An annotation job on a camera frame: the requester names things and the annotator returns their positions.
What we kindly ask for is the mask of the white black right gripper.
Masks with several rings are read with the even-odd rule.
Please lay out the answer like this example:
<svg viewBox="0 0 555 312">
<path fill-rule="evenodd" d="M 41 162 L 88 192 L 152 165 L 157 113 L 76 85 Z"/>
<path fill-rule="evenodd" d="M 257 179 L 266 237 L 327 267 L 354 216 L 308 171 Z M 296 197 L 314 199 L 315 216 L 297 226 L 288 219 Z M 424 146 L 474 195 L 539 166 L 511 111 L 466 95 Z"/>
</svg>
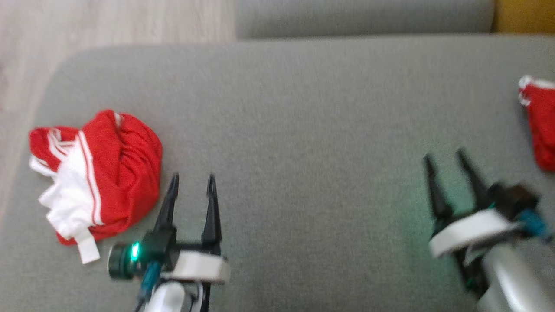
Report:
<svg viewBox="0 0 555 312">
<path fill-rule="evenodd" d="M 492 200 L 488 187 L 470 161 L 464 148 L 457 150 L 460 167 L 470 182 L 475 208 L 489 208 Z M 426 177 L 428 179 L 431 211 L 437 219 L 450 218 L 453 209 L 448 204 L 436 177 L 436 166 L 431 154 L 424 156 Z M 446 226 L 432 236 L 429 251 L 434 258 L 452 254 L 466 247 L 492 242 L 494 239 L 513 233 L 522 228 L 521 221 L 510 221 L 495 209 L 486 209 L 464 217 Z"/>
</svg>

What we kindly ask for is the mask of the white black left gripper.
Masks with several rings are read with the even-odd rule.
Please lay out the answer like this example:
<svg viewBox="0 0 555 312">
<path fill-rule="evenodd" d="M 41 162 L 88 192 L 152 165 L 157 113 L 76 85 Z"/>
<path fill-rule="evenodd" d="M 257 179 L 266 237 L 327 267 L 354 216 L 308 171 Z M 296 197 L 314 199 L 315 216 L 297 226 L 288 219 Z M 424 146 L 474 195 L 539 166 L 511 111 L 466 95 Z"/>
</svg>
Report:
<svg viewBox="0 0 555 312">
<path fill-rule="evenodd" d="M 176 229 L 172 227 L 178 193 L 179 173 L 175 172 L 161 204 L 154 231 L 147 232 L 141 241 L 141 261 L 160 264 L 158 275 L 161 279 L 227 283 L 230 280 L 230 264 L 221 255 L 222 230 L 214 174 L 210 174 L 208 179 L 208 207 L 200 242 L 176 240 Z"/>
</svg>

